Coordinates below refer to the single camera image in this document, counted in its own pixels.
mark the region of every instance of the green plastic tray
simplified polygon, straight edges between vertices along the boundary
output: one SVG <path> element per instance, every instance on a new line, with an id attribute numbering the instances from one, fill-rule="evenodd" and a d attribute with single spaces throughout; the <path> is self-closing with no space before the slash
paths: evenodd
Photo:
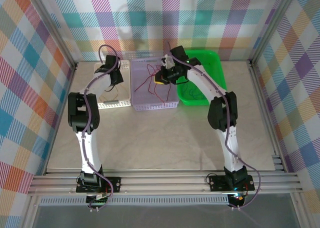
<path id="1" fill-rule="evenodd" d="M 212 50 L 186 50 L 185 53 L 189 58 L 196 57 L 203 65 L 208 75 L 218 83 L 219 86 L 227 89 L 224 72 L 221 67 L 220 58 L 217 53 Z M 178 83 L 185 82 L 184 77 L 178 79 Z M 209 101 L 205 95 L 191 81 L 178 84 L 177 93 L 180 100 L 186 106 L 207 106 Z"/>

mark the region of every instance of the purple plastic basket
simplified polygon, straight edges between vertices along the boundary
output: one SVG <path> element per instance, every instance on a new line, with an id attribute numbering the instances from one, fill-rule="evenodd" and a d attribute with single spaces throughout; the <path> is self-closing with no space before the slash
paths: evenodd
<path id="1" fill-rule="evenodd" d="M 170 85 L 158 84 L 155 88 L 154 76 L 150 77 L 145 84 L 143 84 L 137 91 L 135 91 L 150 75 L 147 70 L 147 64 L 150 64 L 156 69 L 156 65 L 161 64 L 160 58 L 145 58 L 131 60 L 131 104 L 136 111 L 149 111 L 167 108 L 176 108 L 179 103 L 177 94 L 177 86 L 171 84 L 168 100 L 167 95 Z M 164 101 L 164 103 L 155 95 L 148 92 L 149 83 L 150 91 L 154 93 L 154 88 L 157 95 Z"/>

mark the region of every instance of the white floor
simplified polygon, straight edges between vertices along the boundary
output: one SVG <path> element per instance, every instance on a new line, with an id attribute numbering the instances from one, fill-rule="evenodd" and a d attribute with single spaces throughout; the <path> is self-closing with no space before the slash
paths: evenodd
<path id="1" fill-rule="evenodd" d="M 72 92 L 91 79 L 94 62 L 80 63 Z M 273 148 L 265 130 L 248 67 L 222 62 L 229 91 L 237 95 L 237 139 L 244 161 L 258 170 L 274 170 Z M 104 169 L 222 170 L 224 156 L 210 127 L 208 106 L 135 111 L 132 106 L 100 110 L 98 150 Z M 64 109 L 48 168 L 81 168 L 80 147 Z"/>

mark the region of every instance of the checkered fabric backdrop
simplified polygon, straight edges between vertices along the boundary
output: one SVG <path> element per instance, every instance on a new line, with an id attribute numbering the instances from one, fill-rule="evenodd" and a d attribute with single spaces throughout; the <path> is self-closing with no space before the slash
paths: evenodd
<path id="1" fill-rule="evenodd" d="M 16 228 L 71 76 L 30 0 L 0 0 L 0 69 L 0 228 Z"/>
<path id="2" fill-rule="evenodd" d="M 42 0 L 78 61 L 98 47 L 137 57 L 171 46 L 209 49 L 222 60 L 247 60 L 281 0 Z"/>
<path id="3" fill-rule="evenodd" d="M 258 62 L 285 161 L 320 227 L 320 0 L 293 0 Z"/>

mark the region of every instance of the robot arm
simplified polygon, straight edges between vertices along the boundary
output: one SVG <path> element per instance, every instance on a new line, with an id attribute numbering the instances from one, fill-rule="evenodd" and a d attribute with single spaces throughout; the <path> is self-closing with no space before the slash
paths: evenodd
<path id="1" fill-rule="evenodd" d="M 166 55 L 162 59 L 160 71 L 155 75 L 155 82 L 165 85 L 169 83 L 177 85 L 177 80 L 184 76 L 187 80 L 193 82 L 210 102 L 207 118 L 211 127 L 217 131 L 221 141 L 225 171 L 223 180 L 221 177 L 215 176 L 217 180 L 214 181 L 214 186 L 217 185 L 218 190 L 214 190 L 214 188 L 210 186 L 211 191 L 244 191 L 244 184 L 253 184 L 253 182 L 252 177 L 248 175 L 246 167 L 237 159 L 240 157 L 240 153 L 236 137 L 238 111 L 235 93 L 225 91 L 208 75 L 204 75 L 206 72 L 199 60 L 196 58 L 189 59 L 182 46 L 172 49 L 171 53 L 173 56 L 183 61 L 183 63 L 187 62 L 192 65 L 194 69 L 191 69 L 191 67 L 185 65 L 185 63 L 173 61 L 172 57 Z M 117 69 L 114 69 L 110 74 L 107 73 L 106 75 L 101 76 L 101 74 L 108 72 L 115 63 L 116 57 L 107 55 L 105 64 L 95 71 L 94 78 L 89 83 L 91 84 L 89 85 L 90 88 L 89 90 L 86 90 L 86 98 L 89 107 L 87 107 L 84 100 L 85 90 L 81 90 L 78 93 L 70 93 L 68 96 L 68 123 L 76 133 L 82 156 L 82 170 L 80 177 L 77 180 L 77 193 L 102 193 L 106 190 L 108 191 L 107 184 L 104 182 L 104 179 L 102 179 L 103 169 L 96 143 L 96 129 L 100 122 L 97 98 L 106 88 L 123 82 L 119 70 L 120 62 L 118 63 Z M 224 99 L 226 99 L 228 103 L 228 117 Z M 85 132 L 85 137 L 83 137 L 82 133 L 89 120 L 88 109 L 91 110 L 91 121 L 89 129 Z M 227 118 L 229 119 L 228 147 L 225 145 L 227 137 Z"/>
<path id="2" fill-rule="evenodd" d="M 91 191 L 96 193 L 104 192 L 107 185 L 101 177 L 95 173 L 95 171 L 98 171 L 98 173 L 103 176 L 102 164 L 97 149 L 97 128 L 100 123 L 97 98 L 99 98 L 108 87 L 123 82 L 123 77 L 120 72 L 120 61 L 118 61 L 117 67 L 114 70 L 107 73 L 114 66 L 116 60 L 116 56 L 107 55 L 105 64 L 95 71 L 89 83 L 90 85 L 86 86 L 89 87 L 89 89 L 85 88 L 89 107 L 87 107 L 85 103 L 84 89 L 68 95 L 68 123 L 78 138 L 82 158 L 82 169 L 79 181 L 77 182 L 78 184 L 80 183 L 83 186 L 92 188 Z M 85 138 L 83 139 L 83 131 L 89 120 L 89 109 L 91 110 L 91 121 L 89 129 L 85 132 Z"/>
<path id="3" fill-rule="evenodd" d="M 195 67 L 204 73 L 206 72 L 202 65 L 196 65 Z M 196 70 L 193 70 L 193 69 L 189 69 L 187 71 L 187 78 L 189 81 L 193 82 L 199 88 L 199 90 L 204 94 L 204 96 L 206 97 L 206 99 L 209 102 L 211 102 L 211 101 L 215 102 L 215 100 L 220 101 L 219 98 L 221 97 L 221 95 L 216 91 L 216 89 L 212 86 L 212 84 L 208 80 L 206 80 L 201 74 L 199 74 L 199 72 L 197 72 Z M 228 93 L 223 88 L 221 88 L 212 78 L 210 78 L 210 79 L 212 82 L 215 83 L 215 85 L 220 89 L 220 91 L 225 96 L 228 95 Z M 232 95 L 232 98 L 236 102 L 236 95 L 234 93 L 231 93 L 231 95 Z M 214 122 L 215 118 L 217 117 L 218 111 L 216 109 L 214 109 L 213 107 L 214 107 L 214 105 L 212 105 L 212 106 L 210 105 L 211 109 L 209 109 L 209 115 L 208 115 L 209 123 Z M 236 159 L 226 148 L 225 140 L 226 140 L 226 136 L 227 136 L 227 130 L 224 129 L 225 131 L 223 131 L 223 129 L 219 129 L 219 127 L 217 127 L 217 126 L 218 126 L 218 124 L 216 125 L 215 129 L 216 129 L 216 132 L 219 136 L 222 150 L 223 150 L 224 167 L 230 172 L 241 170 L 243 168 L 243 164 L 238 159 Z M 237 141 L 237 137 L 236 137 L 236 126 L 235 125 L 230 126 L 228 146 L 235 154 L 238 155 L 238 157 L 240 157 L 240 152 L 239 152 L 239 148 L 238 148 L 238 141 Z"/>
<path id="4" fill-rule="evenodd" d="M 162 66 L 154 79 L 157 84 L 167 85 L 172 83 L 178 85 L 180 77 L 185 77 L 187 81 L 193 82 L 210 102 L 208 112 L 208 122 L 219 136 L 224 155 L 224 180 L 227 183 L 226 189 L 242 191 L 245 184 L 253 184 L 252 177 L 248 175 L 247 168 L 239 160 L 241 158 L 236 136 L 236 124 L 238 118 L 237 97 L 234 92 L 227 92 L 221 88 L 205 71 L 197 58 L 189 58 L 182 46 L 173 48 L 171 56 L 165 55 L 162 59 Z M 227 146 L 227 108 L 229 118 L 229 134 Z"/>

